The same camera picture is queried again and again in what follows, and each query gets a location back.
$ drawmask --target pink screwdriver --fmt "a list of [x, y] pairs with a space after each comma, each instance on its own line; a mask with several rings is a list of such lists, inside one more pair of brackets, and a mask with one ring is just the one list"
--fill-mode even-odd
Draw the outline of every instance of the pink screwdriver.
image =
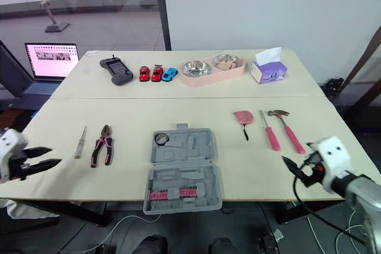
[[263, 118], [264, 124], [266, 125], [265, 131], [267, 133], [268, 141], [270, 141], [270, 144], [271, 144], [271, 146], [272, 146], [274, 151], [279, 151], [280, 150], [279, 142], [278, 142], [278, 140], [275, 137], [273, 129], [271, 129], [271, 127], [268, 126], [263, 111], [259, 110], [259, 112], [260, 112], [260, 115]]

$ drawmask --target red toy car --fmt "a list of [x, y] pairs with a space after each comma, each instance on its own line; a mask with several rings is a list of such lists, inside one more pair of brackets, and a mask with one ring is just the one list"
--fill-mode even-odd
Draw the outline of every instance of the red toy car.
[[145, 65], [139, 70], [139, 80], [140, 81], [148, 81], [149, 80], [149, 68]]
[[155, 65], [154, 73], [152, 74], [152, 81], [161, 81], [161, 76], [163, 75], [163, 67], [160, 65]]

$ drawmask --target screwdriver handle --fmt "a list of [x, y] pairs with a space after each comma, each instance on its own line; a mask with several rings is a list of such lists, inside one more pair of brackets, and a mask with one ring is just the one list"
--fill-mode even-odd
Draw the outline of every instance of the screwdriver handle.
[[78, 145], [77, 145], [77, 150], [76, 154], [74, 155], [75, 159], [79, 159], [82, 156], [82, 150], [83, 150], [83, 145], [85, 144], [85, 141], [82, 139], [79, 139]]
[[295, 134], [292, 132], [291, 128], [288, 126], [285, 126], [285, 131], [288, 135], [288, 138], [290, 138], [292, 144], [294, 145], [296, 151], [298, 151], [299, 154], [304, 154], [305, 150], [302, 147], [302, 145], [299, 143], [298, 138], [296, 138]]
[[266, 133], [267, 133], [268, 141], [270, 141], [270, 144], [271, 144], [273, 150], [274, 151], [279, 151], [280, 150], [280, 145], [279, 145], [278, 140], [275, 137], [273, 129], [271, 129], [271, 127], [267, 127], [265, 130], [266, 130]]

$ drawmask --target hammer head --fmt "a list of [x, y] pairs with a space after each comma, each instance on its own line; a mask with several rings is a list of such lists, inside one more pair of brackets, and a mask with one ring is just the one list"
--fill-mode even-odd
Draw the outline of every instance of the hammer head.
[[290, 112], [287, 112], [287, 111], [284, 111], [284, 110], [269, 110], [267, 111], [267, 115], [268, 116], [272, 116], [272, 115], [275, 115], [275, 116], [288, 116], [290, 114]]

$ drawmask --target tissue box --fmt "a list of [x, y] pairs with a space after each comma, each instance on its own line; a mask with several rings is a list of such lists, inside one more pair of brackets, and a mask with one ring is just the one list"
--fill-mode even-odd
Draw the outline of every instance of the tissue box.
[[258, 83], [271, 83], [272, 81], [283, 80], [287, 68], [281, 62], [268, 62], [264, 65], [252, 63], [251, 75]]

